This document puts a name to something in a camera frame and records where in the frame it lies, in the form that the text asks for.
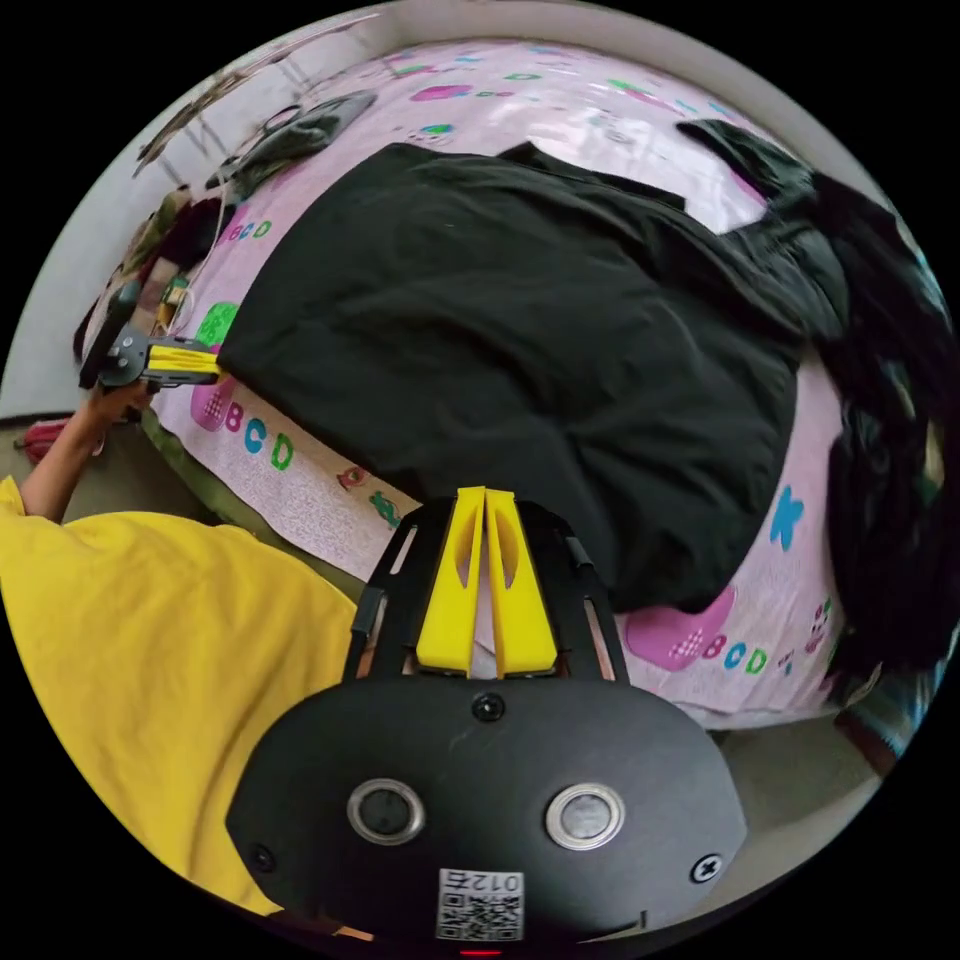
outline floor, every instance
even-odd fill
[[[30,470],[13,448],[20,430],[0,430],[0,478]],[[136,426],[114,430],[92,461],[67,519],[107,511],[154,510],[213,522]],[[740,791],[750,835],[696,914],[776,879],[813,856],[856,816],[879,786],[866,761],[829,720],[734,731],[721,749]]]

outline screw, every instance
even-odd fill
[[[711,853],[701,857],[690,871],[690,879],[694,883],[706,883],[712,880],[723,866],[723,858],[719,853]]]
[[[262,843],[258,843],[253,848],[253,865],[261,873],[273,873],[276,869],[277,861],[273,854]]]
[[[499,720],[507,705],[503,702],[503,697],[497,693],[481,693],[473,701],[473,715],[482,723],[493,723]]]

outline black jacket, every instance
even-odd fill
[[[482,484],[560,514],[617,609],[702,609],[774,496],[803,348],[853,329],[815,175],[780,156],[782,209],[718,237],[530,144],[388,146],[284,237],[221,362],[419,500]]]

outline yellow shirt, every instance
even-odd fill
[[[163,864],[255,913],[278,907],[224,826],[281,714],[338,683],[354,605],[233,527],[116,513],[59,526],[0,483],[0,592],[77,768]]]

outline hand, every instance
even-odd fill
[[[122,420],[131,407],[134,410],[146,409],[151,399],[145,380],[138,380],[127,387],[118,387],[109,393],[104,393],[100,386],[96,386],[90,391],[86,413],[91,423],[106,430],[118,420]]]

